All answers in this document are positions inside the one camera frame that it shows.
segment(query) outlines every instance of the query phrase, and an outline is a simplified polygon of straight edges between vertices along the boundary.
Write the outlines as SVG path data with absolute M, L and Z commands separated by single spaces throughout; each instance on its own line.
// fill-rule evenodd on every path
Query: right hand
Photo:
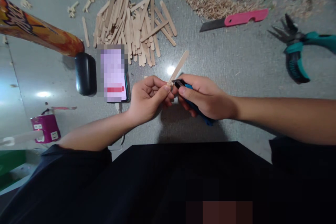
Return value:
M 174 86 L 173 94 L 179 93 L 180 104 L 190 112 L 192 117 L 196 117 L 197 113 L 184 98 L 195 103 L 199 110 L 211 119 L 221 120 L 237 116 L 238 108 L 234 97 L 226 94 L 208 77 L 183 74 L 179 78 L 190 84 L 193 89 L 180 87 L 177 90 Z

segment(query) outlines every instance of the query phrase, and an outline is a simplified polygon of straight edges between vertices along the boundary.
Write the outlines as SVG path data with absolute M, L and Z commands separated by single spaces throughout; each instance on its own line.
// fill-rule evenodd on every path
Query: smartphone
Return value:
M 108 103 L 130 101 L 127 57 L 122 45 L 110 45 L 100 52 L 101 73 L 104 79 L 104 99 Z

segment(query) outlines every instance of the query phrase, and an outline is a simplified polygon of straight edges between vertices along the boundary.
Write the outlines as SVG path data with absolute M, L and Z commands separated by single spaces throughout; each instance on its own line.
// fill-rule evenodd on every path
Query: pliers handle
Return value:
M 297 83 L 307 83 L 310 81 L 306 71 L 302 65 L 303 45 L 313 44 L 323 46 L 336 54 L 336 36 L 335 35 L 319 35 L 312 31 L 307 33 L 300 42 L 294 43 L 285 49 L 286 52 L 286 67 L 291 78 Z

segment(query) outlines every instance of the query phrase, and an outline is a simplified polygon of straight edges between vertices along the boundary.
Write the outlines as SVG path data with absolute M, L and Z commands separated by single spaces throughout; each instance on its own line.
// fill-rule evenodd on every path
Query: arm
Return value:
M 79 127 L 60 140 L 59 145 L 67 149 L 100 151 L 114 143 L 123 134 L 152 119 L 159 105 L 171 106 L 167 82 L 150 76 L 137 82 L 132 89 L 129 110 Z
M 181 96 L 213 119 L 250 121 L 301 142 L 336 145 L 336 100 L 233 97 L 209 78 L 193 75 L 181 78 L 194 90 L 175 88 L 173 93 L 180 94 L 180 103 L 192 116 L 196 112 Z

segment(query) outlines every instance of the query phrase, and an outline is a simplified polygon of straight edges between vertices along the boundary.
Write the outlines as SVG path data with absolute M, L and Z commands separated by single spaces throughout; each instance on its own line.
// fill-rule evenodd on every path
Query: pliers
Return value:
M 272 26 L 278 34 L 269 32 L 287 44 L 287 48 L 285 49 L 286 67 L 290 77 L 298 84 L 307 83 L 310 79 L 302 65 L 301 51 L 303 46 L 307 44 L 323 46 L 336 54 L 336 36 L 320 35 L 315 31 L 303 34 L 299 32 L 297 24 L 293 22 L 289 15 L 285 14 L 285 20 L 286 23 L 282 20 L 285 31 Z

